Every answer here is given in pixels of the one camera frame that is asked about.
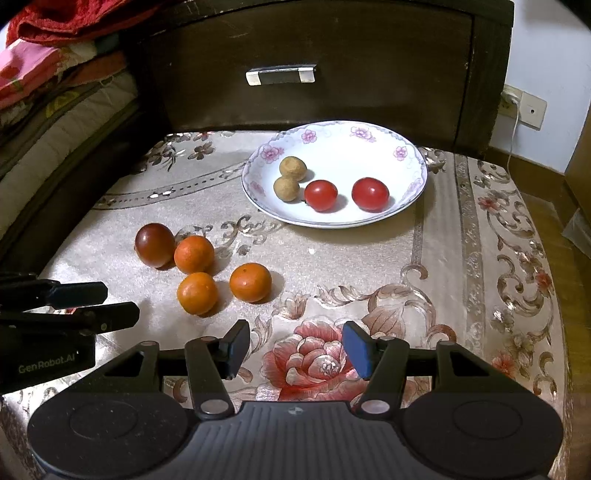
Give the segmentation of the orange tangerine front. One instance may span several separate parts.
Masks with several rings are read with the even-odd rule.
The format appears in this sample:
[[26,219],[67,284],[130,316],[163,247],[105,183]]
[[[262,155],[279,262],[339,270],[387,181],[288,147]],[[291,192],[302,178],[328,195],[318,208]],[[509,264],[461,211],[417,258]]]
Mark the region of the orange tangerine front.
[[211,275],[195,272],[181,281],[176,297],[186,313],[201,316],[211,311],[217,303],[218,290]]

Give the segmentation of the orange tangerine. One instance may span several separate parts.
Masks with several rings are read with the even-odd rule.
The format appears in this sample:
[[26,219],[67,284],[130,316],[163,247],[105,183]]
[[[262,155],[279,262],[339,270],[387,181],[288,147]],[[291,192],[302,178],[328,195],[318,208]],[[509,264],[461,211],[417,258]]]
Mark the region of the orange tangerine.
[[174,263],[184,274],[204,272],[214,263],[214,248],[204,236],[189,236],[178,243]]
[[211,275],[195,272],[181,281],[176,297],[186,313],[201,316],[211,311],[217,303],[218,290]]
[[270,271],[259,263],[245,263],[232,272],[229,287],[235,298],[247,303],[263,301],[270,294],[273,279]]

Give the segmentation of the dark red plum tomato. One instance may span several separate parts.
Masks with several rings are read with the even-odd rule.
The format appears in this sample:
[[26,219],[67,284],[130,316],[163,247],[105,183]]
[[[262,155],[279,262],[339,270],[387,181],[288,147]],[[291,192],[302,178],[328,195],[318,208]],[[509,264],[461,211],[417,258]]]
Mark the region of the dark red plum tomato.
[[145,265],[158,269],[171,261],[176,243],[166,226],[160,223],[148,223],[137,231],[134,248]]

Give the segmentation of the orange tangerine back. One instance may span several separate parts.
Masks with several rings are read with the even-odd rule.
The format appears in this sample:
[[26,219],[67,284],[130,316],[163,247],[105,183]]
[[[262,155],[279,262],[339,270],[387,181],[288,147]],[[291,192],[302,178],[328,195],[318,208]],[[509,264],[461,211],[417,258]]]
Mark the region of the orange tangerine back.
[[178,243],[174,263],[184,274],[204,272],[214,263],[214,248],[204,236],[189,236]]

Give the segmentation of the red tomato with stem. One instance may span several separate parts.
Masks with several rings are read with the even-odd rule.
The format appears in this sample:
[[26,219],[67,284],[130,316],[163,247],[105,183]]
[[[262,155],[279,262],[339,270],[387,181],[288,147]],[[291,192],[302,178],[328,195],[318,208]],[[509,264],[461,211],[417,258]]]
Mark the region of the red tomato with stem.
[[335,206],[339,192],[332,182],[315,180],[304,189],[304,201],[317,212],[325,212]]

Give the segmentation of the brown longan fruit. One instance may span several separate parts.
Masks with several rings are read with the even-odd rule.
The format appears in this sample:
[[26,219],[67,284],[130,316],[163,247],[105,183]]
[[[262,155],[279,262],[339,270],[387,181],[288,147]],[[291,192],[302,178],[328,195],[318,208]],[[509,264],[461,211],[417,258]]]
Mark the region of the brown longan fruit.
[[308,167],[304,161],[296,156],[287,156],[280,162],[280,174],[300,182],[307,177]]
[[288,203],[297,200],[298,195],[300,195],[301,187],[294,178],[280,176],[280,178],[277,178],[273,183],[273,191],[277,198]]

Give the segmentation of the floral embroidered beige tablecloth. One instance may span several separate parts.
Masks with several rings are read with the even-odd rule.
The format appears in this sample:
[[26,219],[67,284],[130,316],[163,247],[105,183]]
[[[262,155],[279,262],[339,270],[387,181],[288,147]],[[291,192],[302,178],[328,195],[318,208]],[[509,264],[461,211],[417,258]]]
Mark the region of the floral embroidered beige tablecloth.
[[[441,164],[410,207],[379,223],[315,230],[270,218],[242,191],[242,169],[267,132],[169,134],[149,150],[122,142],[73,153],[45,197],[3,232],[1,267],[64,282],[102,281],[109,301],[140,308],[133,328],[101,336],[100,361],[153,339],[178,348],[239,318],[252,346],[228,385],[235,403],[356,398],[362,381],[341,358],[335,329],[363,322],[414,347],[453,339],[570,417],[568,362],[555,287],[539,233],[500,166],[427,150]],[[145,266],[136,231],[159,222],[215,250],[219,301],[205,317],[176,299],[182,274]],[[259,263],[263,301],[235,298],[235,268]]]

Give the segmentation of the stacked folded bedding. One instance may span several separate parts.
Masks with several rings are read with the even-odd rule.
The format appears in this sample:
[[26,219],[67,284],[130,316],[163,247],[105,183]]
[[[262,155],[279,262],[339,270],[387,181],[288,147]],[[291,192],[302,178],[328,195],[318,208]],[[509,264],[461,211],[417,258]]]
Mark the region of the stacked folded bedding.
[[58,48],[57,73],[1,109],[1,230],[33,204],[66,158],[137,95],[114,38]]

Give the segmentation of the white floral porcelain plate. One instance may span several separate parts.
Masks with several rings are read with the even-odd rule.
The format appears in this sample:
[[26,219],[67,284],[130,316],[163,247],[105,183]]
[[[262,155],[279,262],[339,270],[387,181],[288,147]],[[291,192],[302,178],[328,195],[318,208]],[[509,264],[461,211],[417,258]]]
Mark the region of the white floral porcelain plate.
[[[308,168],[301,182],[325,180],[338,190],[332,210],[315,211],[304,193],[291,202],[276,196],[280,162],[294,156]],[[353,200],[353,184],[362,178],[383,182],[389,189],[386,205],[365,211]],[[425,190],[428,168],[421,151],[401,134],[359,121],[325,121],[276,133],[256,147],[242,170],[242,189],[256,208],[291,225],[346,229],[390,218],[410,207]]]

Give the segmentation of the pink floral blanket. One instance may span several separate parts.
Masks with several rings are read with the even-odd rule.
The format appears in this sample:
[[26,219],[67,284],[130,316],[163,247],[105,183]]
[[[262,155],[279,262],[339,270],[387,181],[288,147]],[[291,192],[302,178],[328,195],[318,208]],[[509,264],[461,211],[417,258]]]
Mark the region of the pink floral blanket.
[[58,48],[16,40],[1,52],[1,109],[8,108],[52,78],[63,55]]

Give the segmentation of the red knitted cloth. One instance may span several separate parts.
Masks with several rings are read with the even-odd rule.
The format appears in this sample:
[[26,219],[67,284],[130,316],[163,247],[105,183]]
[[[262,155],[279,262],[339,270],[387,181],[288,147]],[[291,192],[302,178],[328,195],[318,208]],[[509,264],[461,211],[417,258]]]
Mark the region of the red knitted cloth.
[[148,19],[159,1],[32,1],[9,23],[6,45],[18,39],[44,46],[86,42]]

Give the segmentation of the dark wooden drawer cabinet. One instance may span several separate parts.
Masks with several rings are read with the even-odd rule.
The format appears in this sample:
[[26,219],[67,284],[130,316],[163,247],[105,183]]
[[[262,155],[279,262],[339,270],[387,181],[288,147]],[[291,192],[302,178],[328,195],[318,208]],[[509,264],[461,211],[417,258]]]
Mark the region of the dark wooden drawer cabinet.
[[[420,146],[488,148],[510,1],[165,1],[125,53],[162,131],[359,120]],[[315,64],[314,84],[250,87],[252,68]]]

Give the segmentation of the white wall socket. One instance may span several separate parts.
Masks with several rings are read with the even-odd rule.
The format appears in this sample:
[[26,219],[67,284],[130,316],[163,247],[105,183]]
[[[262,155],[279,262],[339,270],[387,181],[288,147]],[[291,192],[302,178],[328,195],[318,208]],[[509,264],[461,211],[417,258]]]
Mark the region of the white wall socket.
[[506,84],[501,94],[498,113],[540,131],[547,110],[547,101]]

